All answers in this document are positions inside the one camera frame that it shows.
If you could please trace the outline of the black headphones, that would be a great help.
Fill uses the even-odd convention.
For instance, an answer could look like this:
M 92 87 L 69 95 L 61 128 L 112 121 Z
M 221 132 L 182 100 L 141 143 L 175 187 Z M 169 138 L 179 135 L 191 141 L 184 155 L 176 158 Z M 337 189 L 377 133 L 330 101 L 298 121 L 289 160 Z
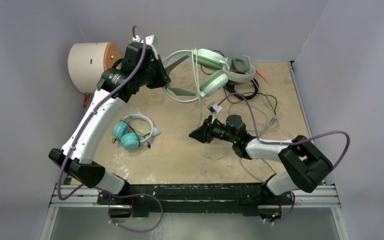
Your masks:
M 253 91 L 243 92 L 242 95 L 244 96 L 244 98 L 248 101 L 254 99 L 256 96 L 261 96 L 263 98 L 266 98 L 266 105 L 269 108 L 271 108 L 273 115 L 276 116 L 277 115 L 277 106 L 278 106 L 277 98 L 273 95 L 262 93 L 260 90 L 260 84 L 256 80 L 255 76 L 254 76 L 253 80 L 248 81 L 248 82 L 244 82 L 244 83 L 234 82 L 234 81 L 231 81 L 227 78 L 227 83 L 224 84 L 222 89 L 226 95 L 227 94 L 233 94 L 233 93 L 237 93 L 237 90 L 236 90 L 237 86 L 246 85 L 246 84 L 251 84 L 253 87 Z

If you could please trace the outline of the teal cat-ear headphones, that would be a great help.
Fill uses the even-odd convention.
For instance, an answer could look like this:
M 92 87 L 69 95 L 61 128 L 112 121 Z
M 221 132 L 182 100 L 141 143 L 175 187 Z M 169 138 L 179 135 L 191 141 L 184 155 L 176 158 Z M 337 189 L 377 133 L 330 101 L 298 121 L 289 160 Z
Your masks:
M 129 120 L 139 119 L 148 123 L 150 132 L 141 134 L 135 130 L 129 123 Z M 118 142 L 125 150 L 134 151 L 141 146 L 146 146 L 149 149 L 152 147 L 150 141 L 153 137 L 160 135 L 163 131 L 157 128 L 153 121 L 141 111 L 129 114 L 120 119 L 112 129 L 112 143 Z

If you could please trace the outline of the mint green headphones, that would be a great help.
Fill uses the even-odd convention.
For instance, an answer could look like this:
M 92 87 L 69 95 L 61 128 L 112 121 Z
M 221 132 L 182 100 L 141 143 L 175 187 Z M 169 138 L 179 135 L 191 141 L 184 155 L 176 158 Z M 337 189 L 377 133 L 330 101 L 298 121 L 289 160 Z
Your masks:
M 198 102 L 200 116 L 197 125 L 200 126 L 204 122 L 204 98 L 210 97 L 228 82 L 227 74 L 222 70 L 227 62 L 223 55 L 209 49 L 182 49 L 171 53 L 163 61 L 166 73 L 170 74 L 188 58 L 191 58 L 195 92 L 172 87 L 170 83 L 163 87 L 163 91 L 169 98 L 179 103 Z M 201 80 L 200 66 L 213 70 L 213 73 L 208 75 L 204 81 Z

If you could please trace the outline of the white grey headphones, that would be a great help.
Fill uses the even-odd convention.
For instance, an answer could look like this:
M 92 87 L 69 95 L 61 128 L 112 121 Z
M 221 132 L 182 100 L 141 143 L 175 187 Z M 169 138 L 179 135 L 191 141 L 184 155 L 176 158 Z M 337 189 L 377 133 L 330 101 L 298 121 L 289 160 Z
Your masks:
M 250 82 L 255 78 L 256 69 L 247 55 L 235 55 L 227 59 L 222 71 L 228 79 L 237 83 Z

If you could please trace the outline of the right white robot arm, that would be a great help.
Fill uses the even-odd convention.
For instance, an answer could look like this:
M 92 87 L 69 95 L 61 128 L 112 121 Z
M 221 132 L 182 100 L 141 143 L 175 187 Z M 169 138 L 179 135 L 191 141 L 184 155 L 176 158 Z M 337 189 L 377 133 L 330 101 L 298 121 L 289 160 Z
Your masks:
M 283 142 L 263 141 L 248 133 L 242 117 L 236 114 L 229 115 L 225 123 L 209 116 L 188 136 L 203 144 L 213 139 L 229 142 L 241 159 L 281 163 L 285 172 L 271 176 L 260 191 L 262 200 L 268 204 L 286 192 L 312 193 L 334 169 L 332 162 L 305 136 Z

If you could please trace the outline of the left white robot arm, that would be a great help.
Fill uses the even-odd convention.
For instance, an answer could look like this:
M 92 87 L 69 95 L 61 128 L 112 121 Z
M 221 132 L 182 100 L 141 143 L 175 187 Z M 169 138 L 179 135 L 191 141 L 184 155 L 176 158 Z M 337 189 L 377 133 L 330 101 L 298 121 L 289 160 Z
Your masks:
M 88 188 L 109 192 L 118 205 L 126 203 L 129 191 L 123 178 L 94 162 L 95 152 L 117 113 L 140 87 L 162 88 L 170 78 L 152 44 L 132 42 L 124 57 L 105 70 L 97 83 L 92 102 L 71 138 L 49 152 L 61 173 L 67 173 Z

